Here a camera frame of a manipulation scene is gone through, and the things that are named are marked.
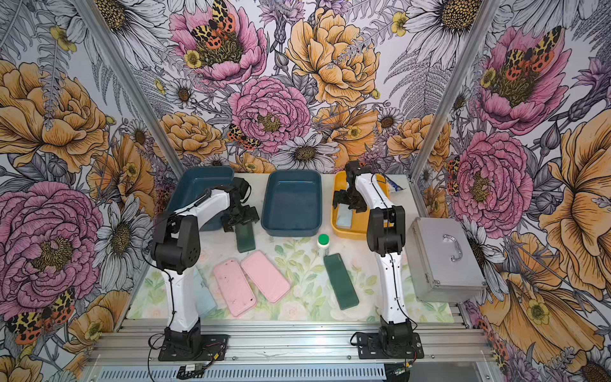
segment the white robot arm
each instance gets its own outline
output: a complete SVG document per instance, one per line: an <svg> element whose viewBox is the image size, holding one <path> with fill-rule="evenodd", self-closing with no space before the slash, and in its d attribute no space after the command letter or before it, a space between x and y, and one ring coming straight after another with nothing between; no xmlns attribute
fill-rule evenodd
<svg viewBox="0 0 611 382"><path fill-rule="evenodd" d="M236 224L257 222L255 207L242 205L250 185L234 178L230 186L204 190L189 205L162 214L156 225L151 258L156 262L166 284L170 309L165 339L159 360L170 354L172 360L192 360L202 353L200 319L195 305L193 266L199 259L199 229L219 212L225 211L221 222L225 232L233 232Z"/></svg>
<svg viewBox="0 0 611 382"><path fill-rule="evenodd" d="M355 184L356 190L365 199L365 203L370 211L376 208L385 210L395 207L380 189L375 174L365 173L358 175L355 179ZM384 252L387 253L376 256L382 284L382 296L384 298L384 307L382 308L381 315L384 321L397 324L409 320L403 299L403 288L401 287L401 248L394 252L387 251L387 248L384 248Z"/></svg>
<svg viewBox="0 0 611 382"><path fill-rule="evenodd" d="M191 204L176 211L177 216L195 216L197 218L197 229L199 229L212 219L216 214L229 208L229 194L220 189L211 190L210 196L205 198L199 205ZM195 268L190 266L182 273L173 270L162 272L163 280L166 283L167 306L169 309L174 305L174 317L168 315L167 325L175 332L189 331L193 328L199 314L195 307L195 296L193 289L193 272Z"/></svg>
<svg viewBox="0 0 611 382"><path fill-rule="evenodd" d="M333 205L348 204L348 208L357 213L369 209L367 244L376 256L384 301L377 337L379 343L371 343L372 336L368 335L367 343L357 338L357 344L369 348L371 358L379 358L379 355L375 356L379 354L375 351L376 347L381 348L388 358L424 357L422 349L416 345L419 337L412 330L401 285L405 210L386 197L378 185L376 174L369 166L361 165L358 161L348 162L346 181L348 189L335 192ZM360 351L359 357L363 354L366 352Z"/></svg>

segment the dark teal tray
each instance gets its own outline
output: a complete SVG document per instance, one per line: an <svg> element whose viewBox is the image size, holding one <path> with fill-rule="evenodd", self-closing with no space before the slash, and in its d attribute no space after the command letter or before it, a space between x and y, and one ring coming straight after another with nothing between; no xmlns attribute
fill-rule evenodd
<svg viewBox="0 0 611 382"><path fill-rule="evenodd" d="M176 190L170 202L168 211L174 211L186 206L197 199L202 192L218 185L229 185L233 180L233 169L225 166L192 167L180 177ZM222 212L210 219L200 231L214 231L223 228L221 224Z"/></svg>
<svg viewBox="0 0 611 382"><path fill-rule="evenodd" d="M268 179L261 226L271 236L314 236L323 222L320 174L279 170Z"/></svg>

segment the table surface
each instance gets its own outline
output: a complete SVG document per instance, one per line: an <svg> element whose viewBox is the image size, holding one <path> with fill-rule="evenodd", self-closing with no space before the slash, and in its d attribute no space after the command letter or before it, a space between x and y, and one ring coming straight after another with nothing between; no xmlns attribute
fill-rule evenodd
<svg viewBox="0 0 611 382"><path fill-rule="evenodd" d="M263 196L269 174L237 174L247 180L252 187L248 204L263 211ZM323 265L322 254L318 252L316 237L287 238L269 236L258 222L254 225L257 249L261 250L275 264L291 283L291 291L276 304L271 304L250 282L257 305L245 314L234 317L230 314L213 276L217 264L236 258L242 261L251 252L238 253L235 234L222 230L200 232L201 253L196 268L210 289L217 309L204 320L256 320L256 321L375 321L379 320L382 306L382 292L379 282L378 266L375 255L367 248L366 241L356 241L335 236L331 227L331 202L334 176L322 174L323 222L318 234L330 237L330 253L339 252L353 280L354 289L359 297L359 305L340 310L335 294ZM402 205L406 213L406 227L418 216L414 199L404 175L391 175L398 185L406 188L390 194L391 201ZM406 251L402 256L403 293L407 313L417 322L454 322L447 303L428 303L417 300ZM128 319L167 318L166 290L161 272L150 268L144 282L133 299Z"/></svg>

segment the electrical wire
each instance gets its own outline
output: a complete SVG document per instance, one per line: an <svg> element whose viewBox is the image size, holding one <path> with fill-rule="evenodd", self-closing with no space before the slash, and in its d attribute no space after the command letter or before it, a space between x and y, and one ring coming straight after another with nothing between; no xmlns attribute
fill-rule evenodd
<svg viewBox="0 0 611 382"><path fill-rule="evenodd" d="M151 339L153 337L155 337L155 336L161 336L161 337L157 337L157 339L153 343L151 343ZM155 380L153 379L153 374L151 373L151 366L150 366L150 363L151 363L151 352L153 350L159 350L161 348L161 346L163 346L163 345L160 345L157 348L155 347L155 344L157 343L157 341L159 341L159 339L162 339L163 337L164 337L163 333L155 333L155 334L153 334L152 336L150 336L148 338L147 370L148 370L148 377L151 379L152 382L155 382Z"/></svg>

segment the metal profile bar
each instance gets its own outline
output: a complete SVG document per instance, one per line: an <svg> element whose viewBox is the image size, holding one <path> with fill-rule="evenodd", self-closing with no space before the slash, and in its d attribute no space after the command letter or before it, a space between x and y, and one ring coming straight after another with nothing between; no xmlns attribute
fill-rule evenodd
<svg viewBox="0 0 611 382"><path fill-rule="evenodd" d="M222 365L243 364L360 364L384 363L387 359L360 360L358 349L351 346L349 338L355 332L346 325L344 329L324 328L304 330L306 325L284 331L269 331L261 326L247 325L248 330L237 330L238 325L213 326L214 331L203 328L207 334L223 333L230 336L225 361ZM418 327L420 340L425 349L425 358L419 362L477 362L490 361L491 350L480 329L427 328L424 323ZM140 332L104 333L96 343L87 366L146 365L149 347L148 338L154 331L142 328ZM378 325L361 324L361 330L377 332ZM151 352L151 366L185 364L188 362L158 362L158 350Z"/></svg>
<svg viewBox="0 0 611 382"><path fill-rule="evenodd" d="M131 101L134 103L134 107L140 113L142 120L148 126L153 138L159 145L159 148L166 156L166 160L174 174L180 178L185 172L185 167L181 163L176 151L170 145L170 140L167 138L165 132L161 129L157 117L153 108L148 103L144 92L138 85L134 73L131 71L131 67L125 59L123 52L114 43L115 39L108 29L104 18L94 0L82 0L73 2L77 12L80 14L83 22L87 26L89 32L95 36L95 41L102 50L102 54L106 57L110 66L117 75L121 85L130 96Z"/></svg>
<svg viewBox="0 0 611 382"><path fill-rule="evenodd" d="M460 85L464 77L467 75L467 71L471 67L475 55L480 49L483 39L486 37L486 33L490 27L490 24L492 23L494 14L499 8L499 4L500 0L482 0L481 2L480 11L478 12L477 18L473 23L473 28L471 28L471 31L469 32L467 43L465 44L464 50L460 57L456 61L456 66L454 67L454 71L452 71L450 82L445 87L446 91L444 96L441 99L437 110L435 111L431 128L429 129L424 142L422 142L422 148L416 156L416 162L412 166L409 173L409 176L412 179L418 179L420 173L422 173L422 170L424 169L426 161L428 161L428 157L433 151L435 141L441 133L441 129L444 127L446 117L450 111L450 108L452 107L454 99L456 98L456 94L458 94L460 91Z"/></svg>
<svg viewBox="0 0 611 382"><path fill-rule="evenodd" d="M416 185L416 183L414 183L412 179L409 180L409 189L412 193L412 196L414 197L416 210L418 210L418 216L421 218L428 218L428 210L426 209L422 193L420 193L418 186Z"/></svg>

